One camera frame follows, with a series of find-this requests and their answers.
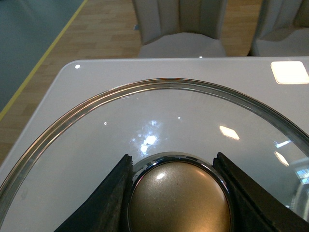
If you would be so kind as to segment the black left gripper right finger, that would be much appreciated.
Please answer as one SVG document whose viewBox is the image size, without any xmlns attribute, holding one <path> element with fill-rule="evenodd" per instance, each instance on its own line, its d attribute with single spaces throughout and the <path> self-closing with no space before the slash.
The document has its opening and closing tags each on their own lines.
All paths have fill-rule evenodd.
<svg viewBox="0 0 309 232">
<path fill-rule="evenodd" d="M 307 232 L 309 223 L 285 207 L 223 153 L 213 167 L 226 182 L 234 232 Z"/>
</svg>

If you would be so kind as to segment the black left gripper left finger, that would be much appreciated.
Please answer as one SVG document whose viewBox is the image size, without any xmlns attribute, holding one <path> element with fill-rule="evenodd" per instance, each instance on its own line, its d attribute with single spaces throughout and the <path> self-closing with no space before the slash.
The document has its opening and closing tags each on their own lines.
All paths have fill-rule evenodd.
<svg viewBox="0 0 309 232">
<path fill-rule="evenodd" d="M 125 154 L 57 232 L 120 232 L 123 200 L 132 184 L 132 157 Z"/>
</svg>

